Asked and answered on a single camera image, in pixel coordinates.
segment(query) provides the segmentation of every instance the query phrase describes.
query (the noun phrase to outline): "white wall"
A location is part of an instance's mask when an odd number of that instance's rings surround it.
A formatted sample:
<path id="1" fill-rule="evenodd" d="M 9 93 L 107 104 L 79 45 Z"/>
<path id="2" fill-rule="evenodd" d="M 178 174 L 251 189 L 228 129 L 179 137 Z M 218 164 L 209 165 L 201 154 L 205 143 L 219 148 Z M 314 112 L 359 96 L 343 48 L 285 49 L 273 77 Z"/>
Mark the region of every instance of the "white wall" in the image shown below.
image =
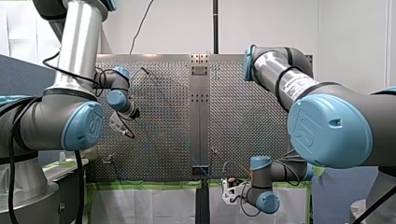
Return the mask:
<path id="1" fill-rule="evenodd" d="M 219 52 L 294 47 L 318 64 L 318 0 L 219 0 Z"/>
<path id="2" fill-rule="evenodd" d="M 120 0 L 104 23 L 103 53 L 128 53 L 149 0 Z M 219 0 L 219 53 L 288 46 L 318 56 L 318 0 Z M 134 53 L 213 52 L 212 0 L 156 0 Z"/>
<path id="3" fill-rule="evenodd" d="M 390 0 L 320 0 L 320 81 L 372 93 L 388 86 Z"/>
<path id="4" fill-rule="evenodd" d="M 127 54 L 149 0 L 120 0 L 103 24 L 102 52 Z M 156 0 L 134 53 L 206 53 L 212 47 L 211 0 Z"/>

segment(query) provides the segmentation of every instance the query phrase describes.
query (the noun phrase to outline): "pegboard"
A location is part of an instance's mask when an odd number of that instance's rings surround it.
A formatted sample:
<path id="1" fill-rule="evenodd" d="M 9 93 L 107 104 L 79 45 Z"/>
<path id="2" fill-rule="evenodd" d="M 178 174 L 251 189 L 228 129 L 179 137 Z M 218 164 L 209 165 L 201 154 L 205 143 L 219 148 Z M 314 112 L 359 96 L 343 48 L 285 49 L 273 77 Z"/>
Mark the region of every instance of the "pegboard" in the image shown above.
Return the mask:
<path id="1" fill-rule="evenodd" d="M 141 118 L 127 121 L 133 140 L 105 125 L 88 181 L 192 180 L 196 162 L 220 177 L 226 161 L 248 167 L 252 156 L 282 156 L 286 113 L 272 93 L 243 81 L 243 56 L 205 55 L 198 64 L 195 57 L 203 55 L 99 56 L 101 68 L 130 71 L 130 93 Z M 106 94 L 99 100 L 108 120 L 113 111 Z"/>
<path id="2" fill-rule="evenodd" d="M 247 169 L 253 156 L 279 159 L 286 152 L 286 112 L 275 96 L 255 82 L 243 80 L 241 55 L 210 58 L 210 122 L 208 155 L 211 175 L 222 177 L 226 161 Z M 230 164 L 227 175 L 246 176 Z"/>
<path id="3" fill-rule="evenodd" d="M 106 123 L 88 180 L 191 180 L 190 55 L 102 56 L 97 61 L 103 69 L 123 66 L 129 70 L 130 97 L 141 117 L 126 121 L 135 139 L 115 133 Z M 99 99 L 106 120 L 113 113 L 106 103 L 107 93 Z"/>

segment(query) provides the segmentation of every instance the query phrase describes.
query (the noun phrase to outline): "light blue joint cap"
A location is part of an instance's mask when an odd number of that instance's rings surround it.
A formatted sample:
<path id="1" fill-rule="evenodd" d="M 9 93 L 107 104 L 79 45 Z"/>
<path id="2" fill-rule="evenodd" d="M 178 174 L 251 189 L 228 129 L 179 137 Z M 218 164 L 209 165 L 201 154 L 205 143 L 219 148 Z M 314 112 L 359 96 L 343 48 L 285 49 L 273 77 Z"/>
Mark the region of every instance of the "light blue joint cap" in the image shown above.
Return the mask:
<path id="1" fill-rule="evenodd" d="M 130 75 L 129 70 L 124 67 L 114 67 L 112 70 L 120 73 L 121 75 L 123 75 L 126 78 L 129 78 L 129 75 Z"/>
<path id="2" fill-rule="evenodd" d="M 0 106 L 2 105 L 6 105 L 9 104 L 11 102 L 23 99 L 23 98 L 27 98 L 30 96 L 26 96 L 26 95 L 8 95 L 8 96 L 0 96 Z"/>
<path id="3" fill-rule="evenodd" d="M 118 2 L 119 2 L 118 0 L 107 0 L 108 6 L 109 6 L 109 10 L 110 11 L 117 10 Z"/>
<path id="4" fill-rule="evenodd" d="M 265 214 L 271 215 L 279 209 L 279 198 L 272 191 L 263 192 L 256 201 L 256 207 Z"/>
<path id="5" fill-rule="evenodd" d="M 306 173 L 303 178 L 303 181 L 309 181 L 314 177 L 314 166 L 311 163 L 306 164 Z"/>
<path id="6" fill-rule="evenodd" d="M 64 126 L 62 147 L 66 151 L 83 150 L 96 145 L 102 135 L 104 112 L 96 102 L 79 106 Z"/>
<path id="7" fill-rule="evenodd" d="M 250 158 L 250 169 L 253 171 L 260 170 L 271 165 L 272 161 L 270 157 L 258 156 Z"/>
<path id="8" fill-rule="evenodd" d="M 289 112 L 288 133 L 301 157 L 317 166 L 359 166 L 373 147 L 370 126 L 361 112 L 328 94 L 297 101 Z"/>
<path id="9" fill-rule="evenodd" d="M 107 103 L 114 110 L 121 111 L 126 106 L 126 97 L 122 91 L 111 91 L 107 95 Z"/>
<path id="10" fill-rule="evenodd" d="M 253 52 L 256 47 L 249 47 L 245 51 L 244 56 L 244 64 L 243 64 L 243 72 L 244 72 L 244 81 L 253 81 L 251 77 L 251 61 L 253 60 Z"/>
<path id="11" fill-rule="evenodd" d="M 387 87 L 384 89 L 384 91 L 396 91 L 396 86 Z"/>

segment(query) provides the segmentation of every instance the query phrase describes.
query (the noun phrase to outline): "white cloth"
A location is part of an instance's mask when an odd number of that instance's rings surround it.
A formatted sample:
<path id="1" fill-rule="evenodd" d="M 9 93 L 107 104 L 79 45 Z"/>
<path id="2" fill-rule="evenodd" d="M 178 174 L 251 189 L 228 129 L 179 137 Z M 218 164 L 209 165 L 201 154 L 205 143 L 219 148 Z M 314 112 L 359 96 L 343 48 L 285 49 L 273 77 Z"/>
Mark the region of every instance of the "white cloth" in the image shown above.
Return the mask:
<path id="1" fill-rule="evenodd" d="M 210 189 L 210 215 L 213 224 L 307 224 L 309 188 L 275 188 L 280 208 L 271 216 L 263 213 L 247 217 L 239 204 L 227 205 L 221 188 Z M 244 204 L 250 214 L 257 209 Z M 93 224 L 194 224 L 195 189 L 99 190 L 93 194 Z"/>

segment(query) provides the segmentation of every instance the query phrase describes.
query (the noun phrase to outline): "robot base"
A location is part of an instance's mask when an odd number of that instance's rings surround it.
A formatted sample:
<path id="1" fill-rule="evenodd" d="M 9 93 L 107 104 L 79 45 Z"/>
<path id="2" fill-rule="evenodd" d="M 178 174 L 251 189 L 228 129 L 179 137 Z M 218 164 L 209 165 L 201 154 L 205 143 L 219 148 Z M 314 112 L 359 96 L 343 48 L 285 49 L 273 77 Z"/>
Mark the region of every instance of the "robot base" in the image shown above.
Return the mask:
<path id="1" fill-rule="evenodd" d="M 45 195 L 26 201 L 15 208 L 20 224 L 58 224 L 60 195 L 57 184 L 49 184 Z M 8 210 L 0 211 L 0 222 L 11 224 Z"/>

